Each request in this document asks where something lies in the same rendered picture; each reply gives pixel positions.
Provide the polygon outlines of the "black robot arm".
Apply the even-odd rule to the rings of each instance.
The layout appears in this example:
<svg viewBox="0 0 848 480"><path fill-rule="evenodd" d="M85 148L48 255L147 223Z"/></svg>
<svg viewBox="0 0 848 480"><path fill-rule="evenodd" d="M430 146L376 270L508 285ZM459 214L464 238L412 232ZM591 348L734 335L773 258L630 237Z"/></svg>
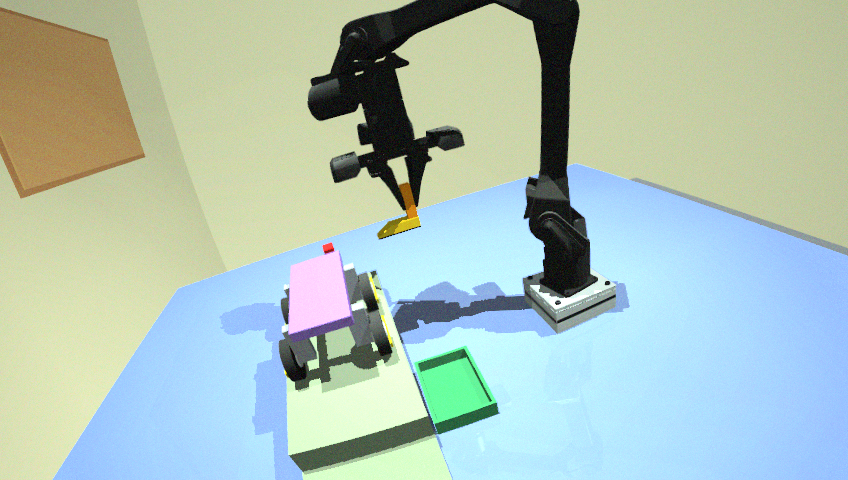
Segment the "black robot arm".
<svg viewBox="0 0 848 480"><path fill-rule="evenodd" d="M598 281L590 274L586 219L570 206L567 173L577 0L415 0L349 21L331 73L310 80L308 108L322 121L353 113L359 104L366 110L402 100L395 69L409 61L393 51L422 30L492 3L533 21L542 69L541 164L525 187L523 219L545 246L540 284L569 298Z"/></svg>

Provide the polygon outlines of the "green tray floor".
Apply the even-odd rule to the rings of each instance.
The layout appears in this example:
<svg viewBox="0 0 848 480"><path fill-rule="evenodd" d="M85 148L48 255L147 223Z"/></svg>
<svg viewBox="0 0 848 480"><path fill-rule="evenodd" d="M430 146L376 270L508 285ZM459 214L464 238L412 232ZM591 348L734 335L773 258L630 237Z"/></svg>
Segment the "green tray floor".
<svg viewBox="0 0 848 480"><path fill-rule="evenodd" d="M471 367L465 357L420 372L437 420L489 403Z"/></svg>

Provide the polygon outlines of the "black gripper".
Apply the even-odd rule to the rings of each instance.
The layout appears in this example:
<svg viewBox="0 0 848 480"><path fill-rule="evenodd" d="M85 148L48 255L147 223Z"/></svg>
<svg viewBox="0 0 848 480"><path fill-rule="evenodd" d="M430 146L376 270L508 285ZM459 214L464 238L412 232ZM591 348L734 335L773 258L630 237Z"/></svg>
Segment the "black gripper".
<svg viewBox="0 0 848 480"><path fill-rule="evenodd" d="M438 146L447 151L465 146L461 130L445 125L428 130L425 137L413 140L403 100L366 109L363 113L374 152L356 156L353 151L331 159L330 168L334 183L357 178L361 169L366 167L372 178L380 177L384 181L405 211L405 202L393 169L387 164L389 160L406 155L404 161L409 184L415 206L418 207L425 166L427 162L432 161L432 157L428 155L428 149Z"/></svg>

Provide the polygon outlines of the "pale green ramp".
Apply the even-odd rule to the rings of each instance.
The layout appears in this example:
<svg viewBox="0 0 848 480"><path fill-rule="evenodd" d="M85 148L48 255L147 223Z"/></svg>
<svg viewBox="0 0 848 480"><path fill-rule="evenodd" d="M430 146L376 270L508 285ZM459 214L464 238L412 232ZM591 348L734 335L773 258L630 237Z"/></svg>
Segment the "pale green ramp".
<svg viewBox="0 0 848 480"><path fill-rule="evenodd" d="M288 455L303 480L452 480L376 270L368 276L392 353L357 347L349 327L309 338L318 359L286 380Z"/></svg>

